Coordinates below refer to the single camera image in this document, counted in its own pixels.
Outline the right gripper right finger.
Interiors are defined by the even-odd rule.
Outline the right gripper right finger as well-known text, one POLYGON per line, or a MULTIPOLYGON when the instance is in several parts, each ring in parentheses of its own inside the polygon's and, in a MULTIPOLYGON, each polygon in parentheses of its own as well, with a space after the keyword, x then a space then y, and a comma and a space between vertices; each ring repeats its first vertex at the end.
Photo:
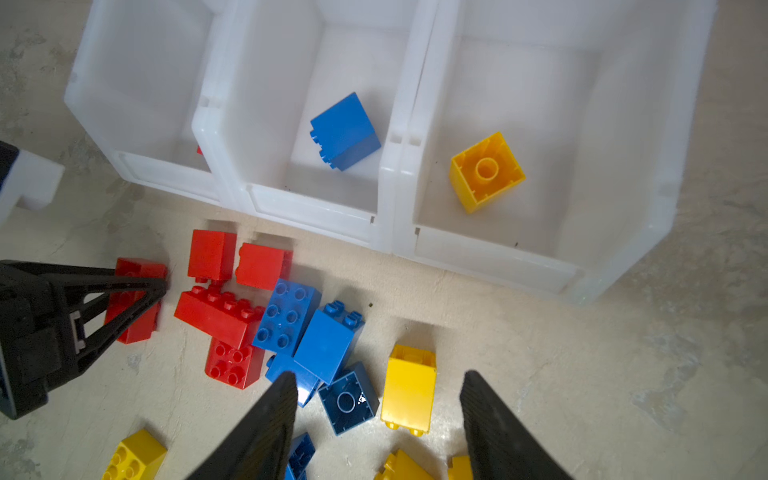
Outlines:
POLYGON ((474 478, 571 478, 479 372, 465 373, 460 403, 474 478))

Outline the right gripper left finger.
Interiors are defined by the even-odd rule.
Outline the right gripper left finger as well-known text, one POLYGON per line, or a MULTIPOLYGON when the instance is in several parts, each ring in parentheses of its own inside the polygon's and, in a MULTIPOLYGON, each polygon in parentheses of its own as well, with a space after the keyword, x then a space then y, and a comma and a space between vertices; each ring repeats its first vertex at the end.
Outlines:
POLYGON ((191 479, 282 479, 297 409, 296 377, 281 374, 191 479))

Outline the blue tall brick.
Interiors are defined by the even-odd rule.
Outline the blue tall brick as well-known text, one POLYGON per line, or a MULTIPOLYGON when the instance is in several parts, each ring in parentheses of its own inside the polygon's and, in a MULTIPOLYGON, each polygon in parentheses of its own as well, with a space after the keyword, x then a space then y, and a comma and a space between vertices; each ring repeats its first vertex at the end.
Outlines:
POLYGON ((314 312, 294 360, 325 384, 331 384, 350 357, 364 326, 364 317, 347 311, 339 300, 314 312))

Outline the blue long studded brick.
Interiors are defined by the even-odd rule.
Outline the blue long studded brick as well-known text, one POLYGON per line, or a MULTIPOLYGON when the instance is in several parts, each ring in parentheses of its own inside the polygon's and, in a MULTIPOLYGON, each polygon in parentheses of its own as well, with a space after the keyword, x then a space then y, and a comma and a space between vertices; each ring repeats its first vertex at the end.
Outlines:
POLYGON ((293 356, 319 306, 317 289, 280 279, 270 297, 252 345, 293 356))

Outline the yellow hollow brick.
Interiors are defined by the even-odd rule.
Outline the yellow hollow brick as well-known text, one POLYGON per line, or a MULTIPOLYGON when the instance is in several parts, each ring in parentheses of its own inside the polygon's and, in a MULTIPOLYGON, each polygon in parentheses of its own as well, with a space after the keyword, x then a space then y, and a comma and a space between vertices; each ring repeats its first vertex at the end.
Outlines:
POLYGON ((451 185, 467 214, 493 203, 526 180, 526 175, 501 132, 455 155, 451 185))

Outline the blue large square brick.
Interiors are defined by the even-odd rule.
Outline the blue large square brick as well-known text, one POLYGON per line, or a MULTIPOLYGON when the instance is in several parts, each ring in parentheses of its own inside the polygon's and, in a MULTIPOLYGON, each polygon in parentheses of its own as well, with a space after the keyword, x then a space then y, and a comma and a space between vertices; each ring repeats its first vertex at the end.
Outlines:
POLYGON ((332 169, 345 171, 381 148, 356 92, 312 119, 310 125, 319 155, 332 169))

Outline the red square brick studs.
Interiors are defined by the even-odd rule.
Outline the red square brick studs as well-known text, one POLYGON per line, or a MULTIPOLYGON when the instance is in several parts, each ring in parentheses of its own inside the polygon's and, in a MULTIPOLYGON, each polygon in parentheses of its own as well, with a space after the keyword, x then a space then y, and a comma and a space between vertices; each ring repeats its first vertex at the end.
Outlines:
POLYGON ((232 347, 211 339, 205 373, 212 379, 244 390, 261 377, 265 351, 247 344, 232 347))

